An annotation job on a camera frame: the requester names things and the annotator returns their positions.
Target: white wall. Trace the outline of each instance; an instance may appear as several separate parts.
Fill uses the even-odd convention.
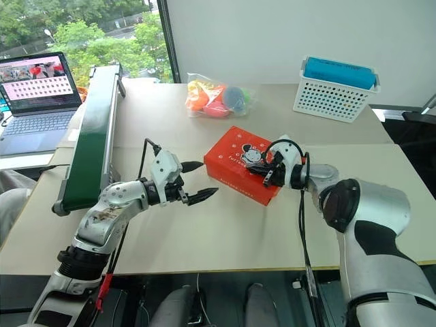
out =
[[[167,0],[183,81],[298,82],[306,54],[377,68],[372,103],[436,93],[435,0]]]

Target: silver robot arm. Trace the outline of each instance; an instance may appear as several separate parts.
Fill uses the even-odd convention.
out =
[[[101,192],[98,203],[87,211],[72,245],[59,253],[61,265],[50,277],[25,326],[92,326],[102,309],[113,273],[106,273],[100,287],[103,270],[120,240],[123,242],[129,221],[149,206],[164,206],[173,201],[190,206],[218,190],[203,189],[192,196],[185,193],[180,173],[195,170],[202,163],[180,163],[175,155],[155,144],[153,150],[156,158],[151,167],[151,180],[140,178],[111,184]]]
[[[306,189],[326,223],[337,231],[347,326],[436,325],[436,295],[420,267],[396,246],[410,220],[404,192],[357,179],[339,180],[329,165],[310,165],[281,137],[270,161],[247,168],[264,185]]]

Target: green conveyor belt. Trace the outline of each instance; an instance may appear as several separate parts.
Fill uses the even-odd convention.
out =
[[[118,66],[98,67],[91,79],[87,108],[62,200],[65,211],[88,208],[98,201],[106,139],[110,135],[114,74],[118,70]]]

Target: floor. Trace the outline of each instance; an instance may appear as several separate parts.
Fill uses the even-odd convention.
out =
[[[433,289],[436,289],[436,266],[424,268]],[[261,283],[271,293],[277,305],[281,327],[314,327],[305,291],[292,288],[300,272],[223,272],[200,274],[200,288],[206,293],[206,310],[217,327],[242,327],[245,290],[251,283]],[[161,300],[183,285],[196,286],[197,274],[153,276],[147,279],[144,307],[152,315]],[[46,282],[45,277],[0,277],[1,308],[31,307]],[[105,300],[104,312],[97,327],[119,326],[126,295],[111,290]],[[323,283],[321,294],[330,326],[343,326],[345,305],[339,281]],[[16,327],[26,322],[28,313],[1,314],[1,327]],[[138,311],[136,326],[148,326],[147,312]]]

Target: laptop screen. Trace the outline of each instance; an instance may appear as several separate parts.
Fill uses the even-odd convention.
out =
[[[61,52],[1,60],[0,92],[14,114],[77,108],[81,103]]]

